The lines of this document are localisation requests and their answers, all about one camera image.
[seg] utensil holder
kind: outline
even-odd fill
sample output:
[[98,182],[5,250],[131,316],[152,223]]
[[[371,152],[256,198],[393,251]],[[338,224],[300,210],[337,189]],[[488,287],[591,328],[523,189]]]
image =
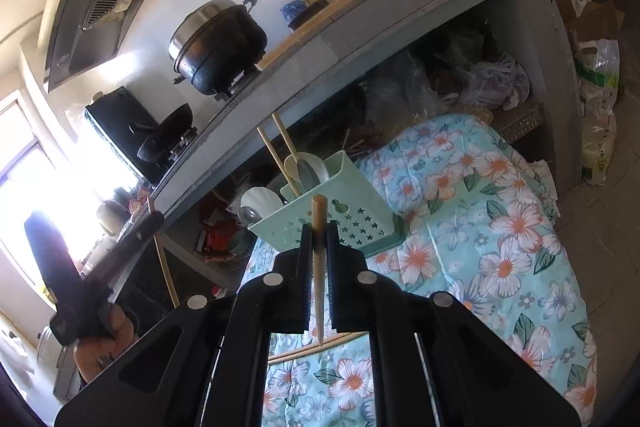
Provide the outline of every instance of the utensil holder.
[[280,193],[289,201],[282,208],[249,227],[278,251],[300,244],[302,225],[311,224],[311,199],[322,194],[328,200],[329,221],[338,222],[340,242],[372,257],[404,241],[404,221],[393,213],[344,151],[324,161],[330,178],[296,198],[289,185]]

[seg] pot lid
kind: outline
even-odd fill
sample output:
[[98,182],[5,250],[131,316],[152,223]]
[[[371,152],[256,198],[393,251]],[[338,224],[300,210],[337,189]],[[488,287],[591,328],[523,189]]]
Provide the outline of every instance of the pot lid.
[[236,6],[232,0],[213,0],[203,4],[196,11],[187,15],[174,32],[169,42],[169,56],[175,60],[180,54],[180,50],[191,38],[208,21],[224,10]]

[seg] human hand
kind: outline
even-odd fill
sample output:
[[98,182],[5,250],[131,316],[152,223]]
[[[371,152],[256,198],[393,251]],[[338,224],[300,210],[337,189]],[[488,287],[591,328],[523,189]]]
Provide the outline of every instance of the human hand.
[[109,322],[115,333],[114,339],[88,337],[81,339],[74,348],[74,360],[86,383],[91,382],[103,370],[98,359],[111,357],[116,360],[127,347],[137,340],[133,323],[117,304],[111,305]]

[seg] kitchen counter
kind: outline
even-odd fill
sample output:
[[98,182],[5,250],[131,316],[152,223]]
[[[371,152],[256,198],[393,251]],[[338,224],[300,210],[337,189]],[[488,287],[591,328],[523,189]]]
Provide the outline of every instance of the kitchen counter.
[[553,0],[351,0],[267,55],[261,74],[210,120],[155,191],[166,225],[264,146],[257,125],[276,136],[272,112],[291,125],[385,58],[483,2],[497,20],[517,21],[496,38],[498,44],[517,41],[518,60],[551,124],[545,132],[555,149],[558,191],[571,188],[580,169],[577,83]]

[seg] wooden chopstick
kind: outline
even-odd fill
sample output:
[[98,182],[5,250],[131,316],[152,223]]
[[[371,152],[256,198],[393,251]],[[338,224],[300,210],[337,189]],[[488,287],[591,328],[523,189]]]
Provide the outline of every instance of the wooden chopstick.
[[298,151],[296,150],[296,147],[293,145],[293,142],[291,140],[291,137],[289,136],[289,132],[287,131],[287,128],[284,127],[284,124],[280,119],[280,115],[274,112],[271,115],[271,117],[273,118],[273,121],[276,123],[276,127],[278,128],[278,130],[280,131],[280,134],[282,134],[282,137],[284,138],[284,143],[287,144],[287,147],[289,148],[289,152],[291,153],[291,155],[293,156],[293,159],[297,164],[300,156],[298,155]]
[[[148,204],[149,213],[156,209],[156,204],[151,198],[146,198],[146,204]],[[177,308],[180,305],[180,299],[178,299],[178,292],[175,290],[174,278],[171,277],[171,271],[169,270],[169,265],[166,262],[164,247],[160,244],[160,238],[157,233],[154,234],[154,242],[156,244],[156,251],[158,252],[158,259],[160,260],[162,275],[164,275],[166,289],[169,291],[169,296],[171,297],[171,302],[174,304],[174,308]]]
[[324,272],[326,266],[326,208],[327,201],[322,194],[311,199],[313,227],[313,268],[314,298],[316,301],[316,331],[318,344],[324,343]]
[[287,362],[291,359],[306,357],[307,355],[312,355],[314,353],[318,353],[319,351],[324,351],[325,349],[329,349],[330,347],[340,346],[340,344],[344,344],[357,339],[363,335],[366,335],[367,333],[368,331],[358,331],[356,333],[338,333],[337,335],[333,335],[332,337],[330,337],[322,346],[318,343],[312,343],[308,344],[308,346],[299,347],[298,349],[292,349],[291,351],[287,351],[286,353],[270,355],[267,364],[273,365],[274,363]]
[[267,146],[267,149],[271,153],[271,156],[273,156],[273,159],[277,163],[278,168],[280,169],[280,172],[282,172],[284,179],[286,179],[287,183],[291,187],[291,190],[293,190],[293,193],[296,195],[296,197],[299,198],[302,194],[296,187],[296,183],[293,181],[293,178],[291,178],[291,176],[289,176],[287,174],[287,171],[284,169],[284,164],[282,163],[282,160],[280,159],[280,156],[278,156],[278,153],[276,152],[276,150],[273,148],[273,145],[269,141],[269,138],[264,132],[264,129],[261,126],[258,126],[257,130],[258,130],[258,133],[260,134],[260,137],[262,138],[262,141],[264,142],[264,144]]

